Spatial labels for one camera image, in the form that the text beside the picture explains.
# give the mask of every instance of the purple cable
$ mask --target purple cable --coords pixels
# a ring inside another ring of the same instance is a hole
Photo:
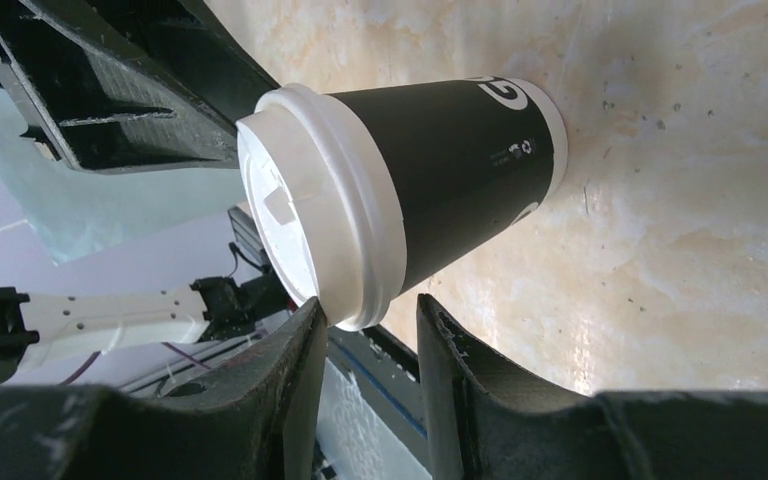
[[[95,363],[95,360],[101,355],[101,352],[93,352],[92,355],[90,355],[90,358],[88,358],[83,365],[78,367],[77,370],[75,370],[75,373],[72,375],[69,375],[69,377],[66,378],[66,380],[63,380],[60,382],[60,385],[71,385],[72,382],[77,380],[81,375],[86,372],[90,366],[92,366],[93,363]]]
[[[163,342],[162,345],[164,347],[168,348],[169,350],[172,350],[173,352],[177,353],[178,355],[186,358],[187,360],[193,362],[194,364],[198,365],[199,367],[201,367],[201,368],[203,368],[205,370],[210,370],[210,367],[205,365],[204,362],[202,362],[201,360],[197,359],[196,357],[190,355],[189,353],[181,350],[180,348],[176,347],[175,345],[172,345],[169,342]]]

